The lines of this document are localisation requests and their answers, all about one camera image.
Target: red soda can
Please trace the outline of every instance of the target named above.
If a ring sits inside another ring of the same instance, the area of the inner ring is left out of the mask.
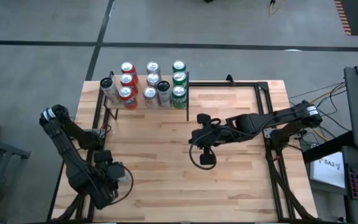
[[[121,87],[119,90],[119,96],[121,97],[122,103],[125,108],[134,110],[137,108],[137,101],[134,92],[129,86]]]
[[[137,85],[131,74],[121,75],[121,85],[130,87],[134,92],[135,96],[137,96]]]
[[[139,77],[137,76],[135,65],[133,65],[132,63],[130,63],[130,62],[122,63],[121,72],[122,72],[122,74],[125,74],[125,73],[132,74],[132,76],[134,77],[135,83],[136,84],[139,83]]]

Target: concrete floor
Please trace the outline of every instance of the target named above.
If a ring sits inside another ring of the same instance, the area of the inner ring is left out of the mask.
[[[108,0],[0,0],[0,40],[96,42],[107,5]],[[116,0],[104,42],[358,47],[358,37],[344,33],[331,0],[286,0],[273,16],[268,0]],[[75,116],[93,50],[0,45],[0,140],[32,151],[28,161],[9,165],[0,219],[46,219],[62,160],[38,125],[39,114],[60,103]],[[110,70],[118,73],[125,60],[139,71],[156,60],[163,72],[171,72],[178,58],[187,62],[192,80],[222,80],[228,73],[236,80],[284,80],[288,96],[341,82],[343,68],[358,65],[358,52],[102,47],[93,80]],[[339,112],[333,118],[350,128],[346,94],[334,102]],[[321,109],[333,110],[328,102]],[[335,135],[344,132],[328,119],[323,126]],[[320,190],[313,195],[320,218],[344,216],[340,195]]]

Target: soda can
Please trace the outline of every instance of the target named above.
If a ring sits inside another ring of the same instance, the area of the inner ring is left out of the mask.
[[[161,78],[160,65],[157,62],[149,62],[146,66],[147,74],[156,73]]]
[[[123,74],[121,75],[121,85],[122,86],[129,86],[132,91],[134,92],[135,96],[137,96],[137,85],[133,76],[131,74]]]
[[[171,86],[169,82],[162,81],[157,85],[158,98],[162,108],[170,108],[172,106]]]
[[[121,87],[119,90],[119,96],[121,97],[122,103],[125,108],[134,110],[137,108],[137,101],[134,92],[128,86]]]
[[[125,73],[131,74],[134,77],[135,83],[136,84],[139,83],[139,77],[137,76],[135,65],[133,65],[132,63],[130,63],[130,62],[122,63],[121,72],[122,72],[122,74],[125,74]]]
[[[183,86],[175,86],[172,90],[172,104],[177,109],[186,107],[186,89]]]
[[[182,60],[176,60],[173,62],[172,65],[173,72],[185,72],[186,71],[186,64]]]
[[[172,76],[173,86],[181,85],[186,88],[187,78],[184,72],[175,72]]]
[[[157,89],[157,84],[160,82],[160,77],[156,73],[151,73],[147,75],[147,85],[152,86]]]
[[[104,78],[100,81],[100,88],[103,90],[106,97],[114,104],[121,103],[116,86],[111,78]]]
[[[143,97],[146,102],[147,109],[156,110],[159,108],[157,99],[157,90],[154,87],[147,87],[143,91]]]

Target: green soda can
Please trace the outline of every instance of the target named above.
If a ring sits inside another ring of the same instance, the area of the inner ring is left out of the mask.
[[[184,72],[175,72],[172,76],[173,86],[181,85],[186,88],[187,78]]]
[[[185,72],[186,71],[186,64],[182,60],[176,60],[173,62],[172,65],[173,72]]]
[[[182,109],[186,107],[186,89],[183,86],[175,86],[172,90],[173,107]]]

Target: wooden table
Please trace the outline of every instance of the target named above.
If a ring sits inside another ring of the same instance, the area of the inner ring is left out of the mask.
[[[274,110],[289,107],[284,82],[266,82]],[[95,210],[94,222],[277,221],[261,134],[251,141],[215,148],[218,164],[210,171],[196,168],[188,156],[191,131],[200,128],[196,115],[207,113],[224,119],[257,113],[254,89],[190,88],[189,122],[183,110],[120,110],[117,121],[109,120],[112,131],[106,137],[105,148],[132,171],[135,185],[125,200]],[[75,119],[84,129],[92,126],[98,89],[99,82],[84,83]],[[291,190],[307,211],[317,217],[301,152],[286,148],[283,154]],[[121,195],[126,193],[129,184],[129,181],[120,183]],[[63,213],[75,195],[64,169],[52,218]],[[282,192],[280,198],[287,217]]]

